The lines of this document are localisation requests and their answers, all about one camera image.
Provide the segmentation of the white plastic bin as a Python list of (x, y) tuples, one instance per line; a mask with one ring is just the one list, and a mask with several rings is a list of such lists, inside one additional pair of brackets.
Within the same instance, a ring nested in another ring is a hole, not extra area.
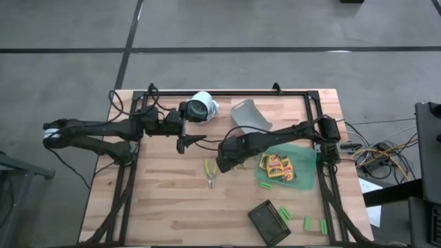
[(244, 134), (256, 131), (248, 128), (248, 126), (265, 131), (269, 131), (272, 128), (272, 123), (261, 114), (252, 99), (245, 99), (233, 106), (230, 110), (230, 116), (234, 125), (240, 126), (240, 130)]

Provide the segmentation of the black keyboard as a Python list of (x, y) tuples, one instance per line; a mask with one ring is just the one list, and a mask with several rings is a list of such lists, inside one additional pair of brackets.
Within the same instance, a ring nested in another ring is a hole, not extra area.
[(441, 248), (441, 205), (432, 205), (430, 207), (429, 242)]

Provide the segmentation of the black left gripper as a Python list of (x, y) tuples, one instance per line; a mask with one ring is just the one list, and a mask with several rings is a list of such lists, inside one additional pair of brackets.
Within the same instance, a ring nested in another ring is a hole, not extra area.
[(191, 120), (189, 113), (189, 103), (183, 101), (179, 103), (178, 111), (173, 110), (162, 120), (162, 134), (165, 136), (178, 136), (176, 150), (179, 154), (184, 154), (185, 149), (191, 144), (206, 138), (206, 135), (185, 135), (185, 120)]

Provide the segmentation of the green-handled pliers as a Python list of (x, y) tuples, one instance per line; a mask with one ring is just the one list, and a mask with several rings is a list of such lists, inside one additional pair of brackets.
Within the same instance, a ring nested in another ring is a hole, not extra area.
[(216, 161), (214, 161), (214, 166), (212, 169), (209, 167), (209, 160), (206, 158), (204, 160), (204, 169), (205, 174), (207, 176), (207, 184), (210, 189), (213, 189), (215, 187), (215, 177), (218, 171), (218, 165)]

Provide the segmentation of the black power adapter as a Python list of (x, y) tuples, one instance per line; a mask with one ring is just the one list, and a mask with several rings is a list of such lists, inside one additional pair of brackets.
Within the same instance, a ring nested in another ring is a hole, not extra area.
[(351, 142), (341, 143), (341, 144), (339, 144), (339, 146), (340, 146), (341, 150), (348, 151), (348, 152), (354, 152), (354, 151), (362, 148), (362, 144), (360, 144), (360, 143), (351, 143)]

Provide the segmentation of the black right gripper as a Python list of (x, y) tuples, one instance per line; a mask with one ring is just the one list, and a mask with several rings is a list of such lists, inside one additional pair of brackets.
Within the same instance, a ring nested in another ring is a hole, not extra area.
[(230, 136), (218, 145), (216, 164), (221, 173), (226, 173), (235, 168), (239, 162), (243, 162), (254, 156), (241, 137)]

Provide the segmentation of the white paper sheet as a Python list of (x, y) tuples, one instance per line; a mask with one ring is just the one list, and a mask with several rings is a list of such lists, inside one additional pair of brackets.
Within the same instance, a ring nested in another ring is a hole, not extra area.
[(366, 210), (367, 210), (369, 223), (374, 227), (380, 227), (382, 206), (377, 205), (373, 207), (367, 207)]
[(371, 183), (365, 179), (359, 178), (358, 180), (359, 180), (360, 188), (361, 188), (361, 191), (363, 194), (382, 189), (381, 186), (379, 186), (375, 183)]

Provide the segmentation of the black computer desk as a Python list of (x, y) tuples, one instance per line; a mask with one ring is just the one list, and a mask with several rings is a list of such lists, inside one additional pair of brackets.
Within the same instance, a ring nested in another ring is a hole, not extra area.
[(411, 246), (439, 248), (429, 242), (429, 212), (441, 205), (441, 104), (417, 103), (415, 108), (422, 195), (408, 201)]

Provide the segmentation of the black mesh basket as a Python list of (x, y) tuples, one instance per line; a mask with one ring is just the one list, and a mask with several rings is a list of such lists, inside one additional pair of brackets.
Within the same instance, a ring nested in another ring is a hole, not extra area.
[(291, 234), (291, 230), (270, 200), (259, 204), (247, 215), (267, 247), (275, 247)]

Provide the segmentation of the grey metal cart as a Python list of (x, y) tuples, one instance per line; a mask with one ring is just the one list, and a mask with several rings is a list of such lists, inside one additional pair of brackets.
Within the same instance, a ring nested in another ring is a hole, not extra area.
[(30, 185), (35, 176), (52, 180), (55, 170), (32, 165), (0, 152), (0, 199), (4, 193), (4, 185), (8, 186), (6, 194), (10, 206), (3, 218), (0, 218), (0, 248), (8, 248), (14, 231), (18, 225)]

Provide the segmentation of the teal translucent plastic bin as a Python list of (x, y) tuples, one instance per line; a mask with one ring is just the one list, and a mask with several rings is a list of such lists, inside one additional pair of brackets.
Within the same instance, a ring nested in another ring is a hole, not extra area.
[(269, 157), (273, 155), (277, 155), (283, 163), (288, 163), (291, 176), (288, 179), (270, 178), (267, 170), (259, 167), (255, 171), (255, 177), (258, 180), (301, 190), (310, 190), (314, 187), (317, 153), (313, 149), (282, 144), (270, 147), (258, 158), (260, 161), (264, 159), (269, 163)]

